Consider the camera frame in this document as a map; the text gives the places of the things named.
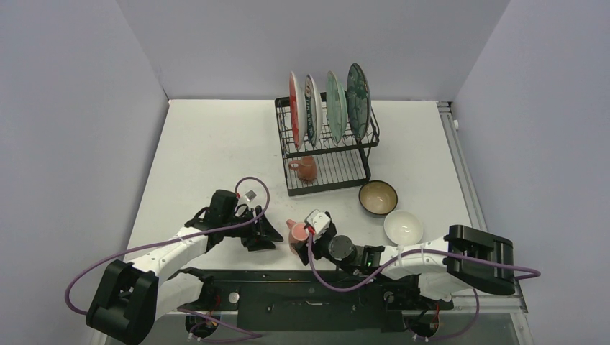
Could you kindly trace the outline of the large pink mug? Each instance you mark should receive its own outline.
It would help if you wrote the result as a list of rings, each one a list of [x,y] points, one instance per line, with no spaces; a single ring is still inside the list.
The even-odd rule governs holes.
[[[302,242],[306,242],[309,238],[308,231],[306,230],[306,223],[288,219],[286,225],[289,230],[288,243],[290,250],[293,254],[297,254],[295,246]]]

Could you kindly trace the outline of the black wire dish rack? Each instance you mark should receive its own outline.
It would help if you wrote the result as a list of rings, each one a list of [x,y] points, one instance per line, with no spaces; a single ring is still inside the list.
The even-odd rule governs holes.
[[[350,128],[340,142],[332,140],[329,125],[322,126],[317,146],[305,139],[300,149],[296,148],[291,126],[291,109],[288,97],[274,101],[276,122],[280,140],[281,157],[286,189],[289,196],[302,196],[324,191],[360,187],[371,178],[368,158],[372,148],[379,144],[380,129],[375,114],[370,115],[368,130],[360,141]],[[312,156],[317,165],[317,177],[306,183],[298,178],[289,162],[304,156]]]

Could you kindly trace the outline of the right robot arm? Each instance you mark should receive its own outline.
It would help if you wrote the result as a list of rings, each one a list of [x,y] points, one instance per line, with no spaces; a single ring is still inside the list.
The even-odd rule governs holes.
[[[326,259],[361,277],[353,290],[369,282],[415,277],[405,290],[416,307],[431,300],[449,301],[453,293],[467,289],[491,295],[512,295],[516,290],[512,241],[465,225],[452,225],[446,235],[421,244],[360,246],[338,235],[329,213],[315,210],[306,219],[305,238],[291,248],[307,267]]]

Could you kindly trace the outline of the light green flower plate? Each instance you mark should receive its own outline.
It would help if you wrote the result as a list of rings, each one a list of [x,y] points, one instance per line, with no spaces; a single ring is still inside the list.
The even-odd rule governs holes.
[[[335,144],[339,144],[347,128],[347,101],[345,89],[332,71],[327,73],[326,104],[327,123],[332,140]]]

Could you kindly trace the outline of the dark blue plate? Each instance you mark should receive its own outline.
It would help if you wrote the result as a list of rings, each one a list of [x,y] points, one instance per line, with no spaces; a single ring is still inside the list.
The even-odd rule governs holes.
[[[362,142],[370,122],[371,97],[368,79],[358,63],[353,63],[348,71],[346,100],[352,134],[357,142]]]

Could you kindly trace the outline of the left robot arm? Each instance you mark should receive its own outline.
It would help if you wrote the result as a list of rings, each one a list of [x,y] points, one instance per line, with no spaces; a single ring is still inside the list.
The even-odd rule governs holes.
[[[140,344],[155,322],[185,304],[208,308],[214,288],[203,270],[188,263],[224,238],[238,238],[250,252],[274,249],[283,236],[248,198],[216,190],[201,209],[164,244],[129,262],[116,259],[101,278],[86,325],[124,344]]]

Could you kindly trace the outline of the white bowl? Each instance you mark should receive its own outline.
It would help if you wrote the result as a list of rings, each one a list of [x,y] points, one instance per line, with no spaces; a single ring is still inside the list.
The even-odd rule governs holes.
[[[421,221],[405,210],[390,212],[384,219],[383,229],[393,243],[403,246],[419,243],[424,233]]]

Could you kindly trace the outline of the small orange mug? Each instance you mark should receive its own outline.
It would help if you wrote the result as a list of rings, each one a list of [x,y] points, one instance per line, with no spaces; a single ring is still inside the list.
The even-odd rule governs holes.
[[[303,156],[288,163],[290,170],[296,172],[303,183],[313,183],[317,178],[317,164],[313,156]]]

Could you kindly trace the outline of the brown black bowl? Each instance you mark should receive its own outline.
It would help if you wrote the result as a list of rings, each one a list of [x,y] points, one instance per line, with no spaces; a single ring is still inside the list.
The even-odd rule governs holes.
[[[374,216],[385,216],[399,203],[396,189],[382,180],[371,180],[358,191],[358,200],[365,211]]]

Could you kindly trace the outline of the red teal plate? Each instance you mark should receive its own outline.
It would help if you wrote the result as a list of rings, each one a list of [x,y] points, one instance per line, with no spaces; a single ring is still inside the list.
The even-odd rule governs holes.
[[[307,114],[304,91],[295,72],[293,71],[290,72],[289,77],[289,103],[294,144],[296,150],[300,151],[304,146],[307,130]]]

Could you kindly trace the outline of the white plate blue rim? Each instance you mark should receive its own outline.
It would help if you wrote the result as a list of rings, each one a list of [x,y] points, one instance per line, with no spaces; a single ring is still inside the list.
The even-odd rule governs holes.
[[[307,135],[312,147],[319,146],[322,133],[322,99],[317,83],[311,75],[306,76],[305,101],[307,114]]]

